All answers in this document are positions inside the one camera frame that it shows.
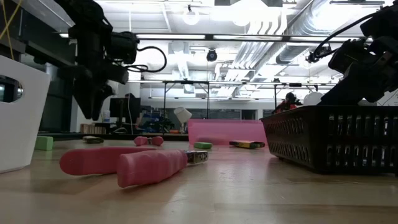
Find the yellow cable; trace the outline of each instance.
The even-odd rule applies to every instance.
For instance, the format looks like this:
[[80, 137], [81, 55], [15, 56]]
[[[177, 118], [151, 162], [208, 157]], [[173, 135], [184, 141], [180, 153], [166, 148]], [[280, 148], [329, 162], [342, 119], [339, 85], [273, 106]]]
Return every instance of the yellow cable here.
[[12, 15], [11, 15], [11, 17], [10, 17], [10, 20], [7, 22], [6, 27], [4, 28], [4, 30], [3, 30], [3, 31], [1, 32], [1, 34], [0, 34], [0, 40], [2, 39], [3, 35], [4, 35], [4, 34], [6, 33], [6, 31], [8, 30], [8, 27], [10, 26], [12, 20], [14, 19], [15, 15], [17, 14], [18, 9], [20, 8], [22, 1], [23, 1], [23, 0], [19, 0], [19, 3], [18, 3], [18, 5], [17, 5], [17, 7], [15, 8], [14, 12], [12, 13]]
[[[4, 23], [7, 24], [6, 3], [4, 2], [4, 0], [2, 1], [2, 12], [3, 12], [3, 14], [4, 14]], [[12, 44], [11, 44], [11, 38], [10, 38], [10, 31], [9, 31], [8, 27], [7, 27], [6, 29], [7, 29], [8, 45], [9, 45], [10, 51], [11, 51], [11, 58], [12, 58], [13, 60], [15, 60], [15, 58], [14, 58], [14, 53], [12, 52]]]

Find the computer monitor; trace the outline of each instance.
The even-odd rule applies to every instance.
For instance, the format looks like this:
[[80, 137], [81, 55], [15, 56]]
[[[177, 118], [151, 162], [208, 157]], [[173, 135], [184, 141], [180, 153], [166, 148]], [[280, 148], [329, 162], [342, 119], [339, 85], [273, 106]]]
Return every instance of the computer monitor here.
[[109, 110], [111, 111], [111, 117], [118, 118], [118, 126], [122, 124], [122, 119], [126, 119], [127, 124], [134, 124], [139, 118], [139, 113], [141, 110], [141, 99], [140, 98], [111, 98], [111, 103], [109, 106]]

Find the person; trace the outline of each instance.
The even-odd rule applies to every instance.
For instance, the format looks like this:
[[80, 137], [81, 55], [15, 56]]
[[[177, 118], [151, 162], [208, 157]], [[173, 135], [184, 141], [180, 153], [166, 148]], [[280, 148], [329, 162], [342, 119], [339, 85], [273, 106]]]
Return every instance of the person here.
[[297, 108], [297, 105], [303, 105], [296, 96], [290, 92], [286, 94], [285, 99], [276, 107], [272, 114], [281, 113], [283, 111], [288, 111]]

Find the security camera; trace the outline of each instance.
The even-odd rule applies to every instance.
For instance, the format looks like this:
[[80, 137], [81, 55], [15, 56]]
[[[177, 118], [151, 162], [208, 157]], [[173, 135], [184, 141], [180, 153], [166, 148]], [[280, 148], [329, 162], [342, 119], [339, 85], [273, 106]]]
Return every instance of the security camera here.
[[209, 52], [207, 53], [207, 61], [208, 62], [214, 62], [217, 60], [217, 53], [215, 49], [210, 49]]

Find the white bin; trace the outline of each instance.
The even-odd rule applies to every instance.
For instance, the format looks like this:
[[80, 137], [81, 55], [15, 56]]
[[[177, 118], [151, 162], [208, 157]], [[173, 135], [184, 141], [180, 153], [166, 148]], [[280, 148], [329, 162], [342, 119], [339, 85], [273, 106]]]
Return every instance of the white bin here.
[[0, 56], [0, 75], [20, 82], [24, 92], [15, 102], [0, 102], [0, 173], [30, 164], [51, 76]]

